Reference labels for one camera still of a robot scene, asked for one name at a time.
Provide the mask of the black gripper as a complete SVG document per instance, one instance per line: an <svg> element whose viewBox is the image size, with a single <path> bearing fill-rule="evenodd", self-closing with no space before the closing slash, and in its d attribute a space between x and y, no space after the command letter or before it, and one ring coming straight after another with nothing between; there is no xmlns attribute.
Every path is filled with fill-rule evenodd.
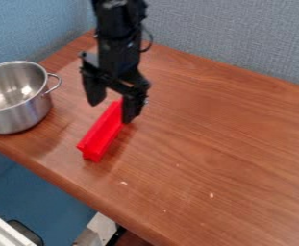
<svg viewBox="0 0 299 246"><path fill-rule="evenodd" d="M148 103L150 81L140 70L142 41L98 42L98 52L82 51L81 73L89 104L95 107L107 97L107 89L122 97L122 122L129 124Z"/></svg>

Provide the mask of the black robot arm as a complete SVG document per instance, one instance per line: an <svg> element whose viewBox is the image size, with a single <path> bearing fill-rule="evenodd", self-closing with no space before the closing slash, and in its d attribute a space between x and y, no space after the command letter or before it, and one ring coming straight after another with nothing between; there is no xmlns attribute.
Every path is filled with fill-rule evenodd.
<svg viewBox="0 0 299 246"><path fill-rule="evenodd" d="M81 52L83 89L95 107L110 88L122 95L121 121L128 124L142 113L149 98L150 81L140 70L141 57L152 48L142 47L146 0L91 0L97 15L98 53Z"/></svg>

